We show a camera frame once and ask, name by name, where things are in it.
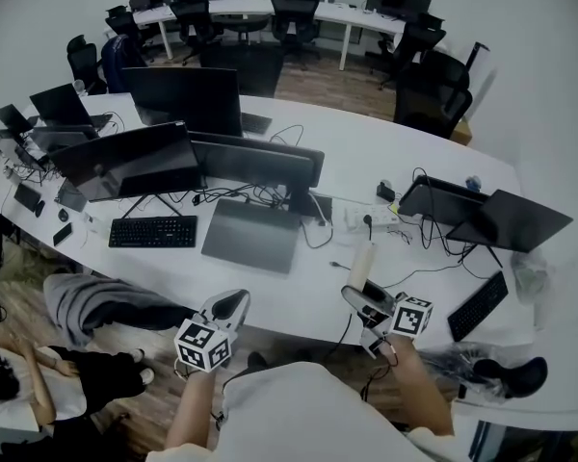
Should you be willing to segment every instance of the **sleeve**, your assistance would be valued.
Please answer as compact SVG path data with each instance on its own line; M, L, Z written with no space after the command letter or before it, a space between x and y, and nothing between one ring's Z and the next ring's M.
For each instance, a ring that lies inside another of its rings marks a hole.
M471 462L468 453L464 452L453 436L436 436L429 429L418 427L407 438L437 462Z
M174 449L151 451L146 462L211 462L212 452L197 445L187 444Z
M0 427L39 432L32 406L27 401L17 398L0 402Z

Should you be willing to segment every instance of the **black keyboard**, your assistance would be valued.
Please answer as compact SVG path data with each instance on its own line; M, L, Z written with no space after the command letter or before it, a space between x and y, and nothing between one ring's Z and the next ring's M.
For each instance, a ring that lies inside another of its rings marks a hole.
M194 248L197 216L114 219L109 247Z
M464 339L475 327L490 315L501 301L508 295L508 286L503 278L503 272L497 272L490 277L475 294L467 299L462 306L447 319L455 342Z
M271 124L271 118L242 113L242 130L245 132L263 135L268 131Z

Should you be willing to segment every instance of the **white table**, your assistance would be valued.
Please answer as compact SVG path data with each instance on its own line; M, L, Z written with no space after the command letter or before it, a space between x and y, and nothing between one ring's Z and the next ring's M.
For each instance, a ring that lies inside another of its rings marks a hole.
M210 14L267 14L274 13L272 2L270 0L210 0ZM149 11L134 13L135 22L140 25L158 23L161 29L163 43L167 50L167 56L173 59L171 45L167 38L165 22L175 20L175 15L168 6L151 9ZM343 40L343 50L340 58L340 70L345 69L347 60L347 51L349 49L349 37L353 27L370 29L381 33L396 34L402 33L405 29L405 22L394 20L380 13L366 13L360 9L351 9L349 5L342 3L321 2L315 13L315 19L326 22L336 22L345 24L345 38Z
M101 95L83 98L92 115L108 111L118 113L126 129L142 127L129 94ZM304 126L300 146L322 150L326 159L317 193L361 203L375 203L375 188L381 179L388 179L397 191L405 192L411 184L415 167L423 167L429 175L462 185L468 175L477 174L485 193L503 189L520 193L514 169L487 155L473 151L407 127L319 106L243 96L242 109L247 113L274 119L269 134L299 121ZM24 114L30 116L29 107ZM282 137L294 143L300 128L288 130ZM222 180L216 186L233 187ZM58 220L60 206L52 200L62 180L35 185L46 201L40 218L13 200L14 190L1 174L0 212L45 244L52 246L52 236L63 226ZM333 268L330 261L350 266L356 246L367 238L365 233L348 233L343 222L344 207L353 202L333 200L334 238L318 250L309 249L300 234L288 275L253 269L201 255L201 247L214 213L215 204L193 207L191 197L183 202L181 213L199 216L197 248L192 249L110 249L107 241L94 233L87 234L79 215L71 213L74 234L58 250L64 255L105 275L120 278L164 295L175 302L198 309L211 295L244 288L251 292L252 305L247 324L296 336L337 342L352 311L340 294L347 272ZM88 204L86 211L111 221L123 215L131 203L123 200ZM133 217L169 216L170 210L155 199L135 210ZM456 263L445 257L441 244L433 242L424 250L415 226L401 226L413 236L411 246L400 238L376 231L373 240L379 251L370 278L380 285L401 280L417 269L440 269ZM313 244L328 237L328 228L307 224ZM451 243L461 249L460 244ZM510 268L511 254L496 250L504 263L510 294L480 324L467 340L498 345L521 345L533 341L532 307L522 305L516 296ZM489 276L498 268L483 248L471 253L466 265L476 274ZM463 268L442 272L416 274L394 294L405 291L434 302L433 318L417 345L431 347L451 342L446 317L484 281L469 275ZM353 320L345 343L357 344L361 325Z

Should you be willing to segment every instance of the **white shirt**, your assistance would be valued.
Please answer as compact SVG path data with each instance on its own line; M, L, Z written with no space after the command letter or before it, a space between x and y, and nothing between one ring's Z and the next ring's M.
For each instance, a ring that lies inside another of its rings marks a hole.
M359 395L311 363L248 374L224 390L226 422L214 452L193 445L148 462L469 462L453 436L403 436Z
M60 355L49 347L39 349L43 354L60 360ZM35 399L32 376L26 360L5 349L0 349L0 356L6 359L17 380L19 392L16 398L0 400L0 427L39 431L31 402ZM79 378L68 378L61 373L39 365L40 372L47 384L56 407L56 421L69 420L82 416L86 412L86 396Z

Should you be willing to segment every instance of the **power strip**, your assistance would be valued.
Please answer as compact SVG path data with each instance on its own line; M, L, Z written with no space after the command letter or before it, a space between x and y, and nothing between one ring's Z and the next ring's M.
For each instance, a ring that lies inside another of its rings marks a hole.
M387 227L400 222L398 216L389 209L389 205L356 205L345 208L347 229L355 231L368 228L364 222L364 216L370 216L373 219L373 228Z

